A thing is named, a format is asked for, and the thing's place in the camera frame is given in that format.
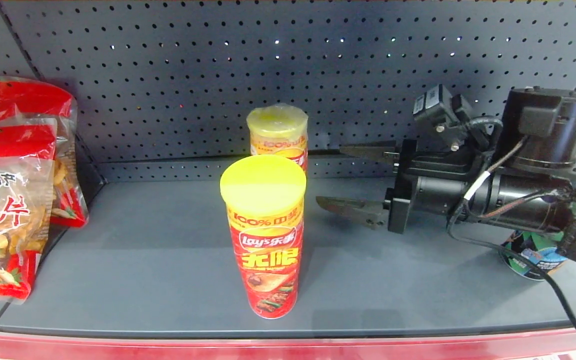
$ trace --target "plastic wrap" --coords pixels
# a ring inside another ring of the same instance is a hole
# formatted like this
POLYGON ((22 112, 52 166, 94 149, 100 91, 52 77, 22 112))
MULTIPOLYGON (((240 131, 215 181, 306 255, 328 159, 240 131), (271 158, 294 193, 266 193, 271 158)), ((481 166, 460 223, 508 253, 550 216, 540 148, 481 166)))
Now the plastic wrap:
POLYGON ((54 198, 50 222, 80 228, 88 209, 77 180, 75 131, 77 102, 54 85, 21 77, 0 76, 0 121, 54 118, 57 121, 54 198))
POLYGON ((258 107, 247 116, 250 153, 273 154, 308 167, 308 115, 287 104, 258 107))
POLYGON ((57 122, 0 121, 0 298, 26 299, 50 225, 57 122))

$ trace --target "lay's logo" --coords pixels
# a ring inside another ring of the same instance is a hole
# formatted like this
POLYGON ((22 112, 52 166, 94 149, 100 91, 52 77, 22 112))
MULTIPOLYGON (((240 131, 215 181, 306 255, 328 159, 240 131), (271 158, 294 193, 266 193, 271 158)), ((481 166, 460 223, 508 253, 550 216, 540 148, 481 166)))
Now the lay's logo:
POLYGON ((295 242, 297 237, 297 228, 273 226, 263 228, 251 228, 248 232, 239 234, 239 243, 242 248, 276 248, 276 247, 289 247, 295 242))

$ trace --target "lay's chip canister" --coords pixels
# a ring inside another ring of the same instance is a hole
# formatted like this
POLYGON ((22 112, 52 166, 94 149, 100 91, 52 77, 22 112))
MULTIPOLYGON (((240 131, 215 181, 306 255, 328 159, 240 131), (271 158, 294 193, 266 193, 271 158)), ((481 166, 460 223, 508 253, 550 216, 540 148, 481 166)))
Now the lay's chip canister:
POLYGON ((308 167, 308 115, 287 104, 258 107, 247 116, 251 155, 274 154, 308 167))
POLYGON ((306 174, 286 157, 256 155, 229 166, 219 186, 250 307, 283 317, 297 301, 306 174))

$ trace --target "red chip can label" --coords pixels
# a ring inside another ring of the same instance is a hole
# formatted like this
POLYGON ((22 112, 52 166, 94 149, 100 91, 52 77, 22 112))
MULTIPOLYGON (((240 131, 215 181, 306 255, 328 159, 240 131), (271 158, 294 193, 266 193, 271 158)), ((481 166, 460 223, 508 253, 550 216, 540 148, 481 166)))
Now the red chip can label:
POLYGON ((247 298, 265 319, 295 305, 304 237, 304 201, 276 216, 254 218, 228 207, 230 233, 247 298))

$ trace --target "red snack bag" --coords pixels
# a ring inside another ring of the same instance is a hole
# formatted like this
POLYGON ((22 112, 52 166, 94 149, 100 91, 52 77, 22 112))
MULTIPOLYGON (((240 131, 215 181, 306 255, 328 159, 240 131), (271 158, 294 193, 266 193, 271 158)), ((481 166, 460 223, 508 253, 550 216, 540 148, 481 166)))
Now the red snack bag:
POLYGON ((76 174, 75 98, 67 91, 45 82, 0 76, 0 121, 50 117, 57 120, 54 198, 50 222, 80 228, 87 223, 89 214, 76 174))
POLYGON ((50 225, 57 123, 0 122, 0 296, 25 300, 50 225))

